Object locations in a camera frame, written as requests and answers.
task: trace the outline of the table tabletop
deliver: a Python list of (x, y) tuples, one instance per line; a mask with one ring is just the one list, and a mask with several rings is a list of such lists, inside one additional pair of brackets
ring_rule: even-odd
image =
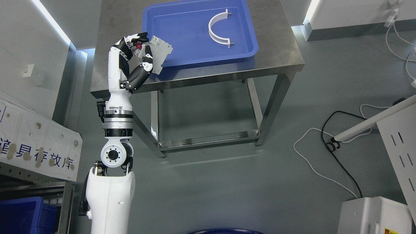
[[(171, 1), (102, 1), (90, 90), (96, 98), (109, 96), (107, 71), (110, 47), (123, 36), (141, 32), (143, 9), (152, 4), (164, 2)], [(259, 46), (254, 56), (205, 64), (165, 67), (159, 75), (152, 74), (137, 92), (301, 71), (305, 62), (281, 2), (279, 0), (247, 0), (247, 4)]]

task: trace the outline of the white robot body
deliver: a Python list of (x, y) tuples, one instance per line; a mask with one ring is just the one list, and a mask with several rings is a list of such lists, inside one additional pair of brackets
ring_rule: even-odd
[(131, 111), (133, 110), (129, 100), (131, 93), (121, 89), (109, 89), (109, 92), (111, 96), (106, 103), (107, 114), (114, 114), (114, 111), (116, 111), (115, 114), (125, 114), (125, 111), (130, 111), (129, 114), (131, 114)]
[(126, 234), (130, 205), (134, 196), (136, 179), (134, 172), (123, 177), (105, 177), (89, 171), (87, 200), (92, 219), (91, 234)]
[(120, 49), (115, 47), (111, 47), (108, 52), (108, 89), (120, 89), (120, 81), (127, 79), (118, 66), (121, 53), (123, 54)]
[(111, 168), (121, 166), (127, 157), (134, 154), (129, 139), (131, 137), (106, 137), (107, 143), (101, 149), (101, 161)]

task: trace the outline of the red component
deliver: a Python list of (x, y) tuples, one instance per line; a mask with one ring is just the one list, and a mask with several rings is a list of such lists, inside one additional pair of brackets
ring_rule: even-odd
[(134, 43), (134, 46), (137, 47), (137, 49), (141, 50), (141, 47), (142, 47), (141, 44), (142, 44), (141, 42), (136, 42)]

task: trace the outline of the gray floor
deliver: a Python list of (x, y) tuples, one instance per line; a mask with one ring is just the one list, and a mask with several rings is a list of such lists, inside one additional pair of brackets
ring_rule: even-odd
[[(337, 232), (341, 204), (353, 196), (315, 175), (293, 150), (293, 143), (310, 127), (320, 128), (335, 110), (359, 114), (363, 103), (391, 105), (415, 94), (404, 62), (389, 54), (384, 35), (305, 42), (294, 28), (305, 59), (295, 76), (266, 143), (194, 149), (168, 153), (159, 159), (138, 139), (134, 151), (136, 193), (129, 233), (185, 234), (215, 227), (237, 227), (267, 234)], [(416, 31), (402, 37), (416, 38)], [(393, 48), (410, 51), (397, 38)], [(91, 61), (86, 77), (91, 76)], [(416, 66), (410, 71), (416, 75)], [(274, 77), (255, 78), (262, 109)], [(86, 78), (78, 132), (84, 142), (74, 208), (81, 184), (105, 144), (96, 100)], [(132, 96), (131, 102), (150, 125), (150, 94)], [(364, 109), (368, 116), (378, 110)], [(339, 133), (359, 121), (335, 116), (327, 131)], [(166, 90), (161, 94), (161, 138), (193, 137), (255, 128), (246, 86), (225, 82)], [(319, 133), (311, 132), (297, 145), (315, 169), (358, 193), (354, 184), (326, 152)], [(340, 161), (359, 183), (365, 197), (383, 196), (405, 203), (398, 181), (377, 131), (342, 145)], [(91, 222), (74, 217), (70, 233), (89, 233)]]

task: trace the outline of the robotic arm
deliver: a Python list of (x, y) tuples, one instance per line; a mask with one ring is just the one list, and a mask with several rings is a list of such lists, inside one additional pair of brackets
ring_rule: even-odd
[[(80, 215), (92, 219), (91, 234), (126, 234), (130, 205), (134, 195), (135, 176), (133, 147), (133, 115), (129, 98), (149, 77), (153, 56), (147, 33), (123, 37), (115, 43), (108, 56), (108, 85), (111, 94), (107, 102), (97, 102), (107, 143), (101, 150), (101, 161), (90, 169), (84, 184), (86, 195), (80, 204)], [(142, 62), (131, 73), (128, 62), (134, 50), (144, 50)], [(122, 167), (126, 175), (105, 176), (108, 167)]]

